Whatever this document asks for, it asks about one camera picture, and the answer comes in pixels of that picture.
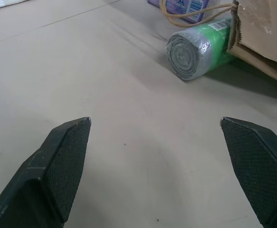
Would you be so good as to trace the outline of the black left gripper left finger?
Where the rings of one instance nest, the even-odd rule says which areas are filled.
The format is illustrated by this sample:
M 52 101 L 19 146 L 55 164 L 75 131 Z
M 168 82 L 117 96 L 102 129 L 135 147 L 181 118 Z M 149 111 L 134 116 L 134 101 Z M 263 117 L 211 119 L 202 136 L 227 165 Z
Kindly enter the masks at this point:
M 0 194 L 0 228 L 64 228 L 81 181 L 91 119 L 54 128 Z

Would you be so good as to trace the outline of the grey roll with green label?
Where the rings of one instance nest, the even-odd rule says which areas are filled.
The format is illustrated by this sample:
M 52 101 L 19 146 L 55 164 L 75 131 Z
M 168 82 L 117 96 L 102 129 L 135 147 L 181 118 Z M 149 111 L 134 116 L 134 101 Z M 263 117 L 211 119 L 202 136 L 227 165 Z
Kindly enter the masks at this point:
M 230 26 L 225 17 L 174 33 L 165 48 L 174 74 L 190 81 L 236 59 L 227 52 Z

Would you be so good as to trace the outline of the purple and white package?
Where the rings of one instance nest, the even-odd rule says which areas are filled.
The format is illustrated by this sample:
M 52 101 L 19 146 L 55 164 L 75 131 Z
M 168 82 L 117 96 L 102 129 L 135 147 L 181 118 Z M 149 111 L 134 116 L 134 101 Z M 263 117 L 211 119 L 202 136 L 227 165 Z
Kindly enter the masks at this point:
M 160 1 L 162 0 L 147 0 L 149 4 L 158 8 L 160 7 Z M 166 0 L 165 7 L 170 14 L 188 14 L 210 7 L 213 3 L 213 0 Z M 197 23 L 203 19 L 204 14 L 204 12 L 199 13 L 183 20 L 189 23 Z

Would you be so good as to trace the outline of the brown paper bag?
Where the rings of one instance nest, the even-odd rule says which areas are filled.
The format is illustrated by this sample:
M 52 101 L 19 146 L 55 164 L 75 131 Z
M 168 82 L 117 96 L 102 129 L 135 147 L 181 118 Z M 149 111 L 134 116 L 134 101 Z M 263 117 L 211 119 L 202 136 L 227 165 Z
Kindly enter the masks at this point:
M 170 14 L 160 1 L 160 9 L 167 20 L 182 30 L 215 19 L 231 18 L 227 52 L 255 67 L 277 81 L 277 0 L 232 0 L 188 14 Z M 197 23 L 184 18 L 205 13 Z

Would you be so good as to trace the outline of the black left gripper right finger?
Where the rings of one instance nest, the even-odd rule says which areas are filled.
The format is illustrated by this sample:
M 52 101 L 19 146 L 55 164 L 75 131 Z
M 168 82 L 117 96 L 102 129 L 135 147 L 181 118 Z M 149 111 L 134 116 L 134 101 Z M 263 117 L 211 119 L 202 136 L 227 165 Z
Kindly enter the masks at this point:
M 255 123 L 220 121 L 234 173 L 263 228 L 277 228 L 277 135 Z

